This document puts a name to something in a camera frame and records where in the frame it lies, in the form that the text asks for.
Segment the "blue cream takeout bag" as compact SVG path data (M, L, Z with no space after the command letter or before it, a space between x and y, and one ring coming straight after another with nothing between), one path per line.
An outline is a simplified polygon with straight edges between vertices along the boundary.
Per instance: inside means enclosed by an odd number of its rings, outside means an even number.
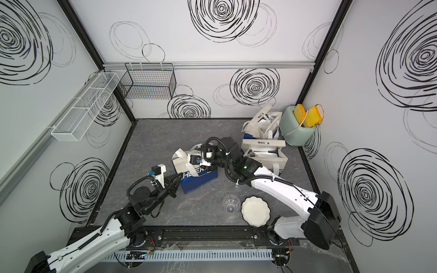
M288 157L282 152L284 147L284 140L243 139L241 150L245 157L260 162L275 175L280 176L288 161Z
M191 150L178 149L172 156L176 173L182 173L180 186L185 194L218 178L218 170L214 166L201 165L201 146L194 145Z
M243 124L244 139L277 140L281 118L282 112L272 111L272 106L266 105L250 121Z

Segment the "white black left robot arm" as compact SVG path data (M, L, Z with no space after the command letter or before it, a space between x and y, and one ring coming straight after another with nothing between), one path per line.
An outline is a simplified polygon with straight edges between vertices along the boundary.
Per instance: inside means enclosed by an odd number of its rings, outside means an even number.
M25 272L83 273L136 239L146 241L145 217L166 197L176 197L182 178L182 173L162 178L149 173L138 179L126 190L128 204L112 212L99 229L51 254L35 254Z

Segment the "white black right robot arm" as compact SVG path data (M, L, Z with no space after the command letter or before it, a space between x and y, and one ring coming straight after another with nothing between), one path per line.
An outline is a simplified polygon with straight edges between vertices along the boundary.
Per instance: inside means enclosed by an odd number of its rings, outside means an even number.
M270 227L274 243L291 238L306 238L313 245L328 250L339 237L341 217L334 198L327 192L311 192L288 182L261 162L242 153L231 138L210 137L188 153L190 171L220 167L236 185L249 185L263 191L291 208L295 217L277 217Z

